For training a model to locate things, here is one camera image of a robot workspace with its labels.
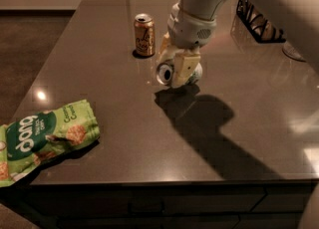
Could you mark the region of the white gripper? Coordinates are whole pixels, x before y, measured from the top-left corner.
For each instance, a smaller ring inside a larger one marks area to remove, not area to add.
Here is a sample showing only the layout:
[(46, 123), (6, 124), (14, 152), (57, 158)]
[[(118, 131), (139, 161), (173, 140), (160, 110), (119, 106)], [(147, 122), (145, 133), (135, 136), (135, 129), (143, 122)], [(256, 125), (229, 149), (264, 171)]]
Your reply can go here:
[(201, 79), (200, 52), (192, 49), (205, 46), (216, 28), (216, 21), (206, 21), (184, 12), (178, 4), (171, 8), (167, 31), (162, 36), (157, 64), (173, 64), (171, 86), (179, 88)]

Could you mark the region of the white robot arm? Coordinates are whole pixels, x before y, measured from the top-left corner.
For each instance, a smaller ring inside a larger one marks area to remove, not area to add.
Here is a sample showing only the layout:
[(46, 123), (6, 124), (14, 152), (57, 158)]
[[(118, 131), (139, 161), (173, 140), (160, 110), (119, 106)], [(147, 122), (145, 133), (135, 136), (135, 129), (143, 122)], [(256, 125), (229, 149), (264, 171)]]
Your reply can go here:
[[(172, 6), (167, 33), (157, 60), (158, 81), (172, 88), (201, 78), (199, 48), (216, 27), (216, 17), (226, 0), (179, 0)], [(314, 70), (319, 70), (319, 0), (239, 0), (237, 14), (260, 38), (282, 32), (290, 47)]]

